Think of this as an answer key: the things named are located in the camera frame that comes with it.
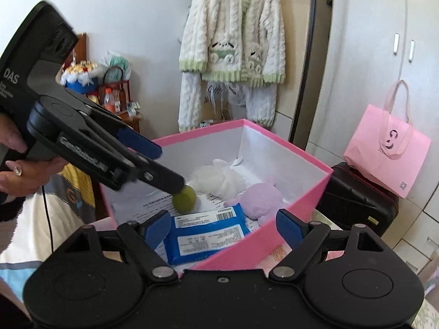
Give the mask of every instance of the blue basket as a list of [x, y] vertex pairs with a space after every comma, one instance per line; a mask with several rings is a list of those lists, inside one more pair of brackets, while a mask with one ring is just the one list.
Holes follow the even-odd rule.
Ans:
[[77, 93], [80, 94], [89, 94], [95, 90], [97, 90], [97, 87], [99, 86], [98, 80], [97, 78], [92, 78], [91, 79], [93, 81], [93, 84], [87, 84], [85, 86], [82, 86], [82, 84], [78, 81], [74, 82], [74, 83], [65, 83], [65, 87], [68, 87], [69, 89], [76, 91]]

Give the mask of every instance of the purple plush toy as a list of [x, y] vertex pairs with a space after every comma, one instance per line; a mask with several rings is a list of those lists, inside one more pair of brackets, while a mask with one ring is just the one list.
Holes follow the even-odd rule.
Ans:
[[240, 204], [244, 214], [258, 220], [260, 226], [275, 217], [277, 211], [286, 206], [282, 194], [270, 183], [257, 183], [241, 196], [224, 202], [224, 206]]

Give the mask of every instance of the green ball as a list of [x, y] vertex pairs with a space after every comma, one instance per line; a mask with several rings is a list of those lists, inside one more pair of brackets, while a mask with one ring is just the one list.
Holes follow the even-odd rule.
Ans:
[[172, 205], [179, 213], [187, 214], [195, 206], [197, 195], [189, 185], [185, 185], [180, 193], [172, 194]]

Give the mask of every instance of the black leather bag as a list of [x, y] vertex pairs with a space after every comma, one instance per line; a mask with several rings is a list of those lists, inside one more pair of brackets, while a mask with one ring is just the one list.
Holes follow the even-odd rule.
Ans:
[[332, 169], [317, 210], [343, 230], [366, 224], [382, 236], [398, 215], [399, 197], [367, 180], [346, 162]]

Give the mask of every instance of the red basket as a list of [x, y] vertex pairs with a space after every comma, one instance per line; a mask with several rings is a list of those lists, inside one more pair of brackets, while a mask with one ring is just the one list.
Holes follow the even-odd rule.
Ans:
[[[121, 72], [120, 81], [115, 81], [113, 83], [105, 83], [105, 78], [107, 76], [107, 73], [112, 69], [119, 69]], [[122, 80], [123, 79], [123, 70], [121, 67], [114, 66], [109, 67], [108, 70], [104, 74], [104, 80], [103, 84], [100, 85], [97, 89], [99, 93], [99, 103], [102, 105], [104, 103], [104, 97], [105, 97], [105, 90], [110, 88], [111, 93], [114, 96], [115, 101], [120, 101], [120, 89], [123, 89], [125, 91], [126, 96], [126, 102], [128, 103], [131, 101], [131, 94], [130, 94], [130, 81], [129, 80]]]

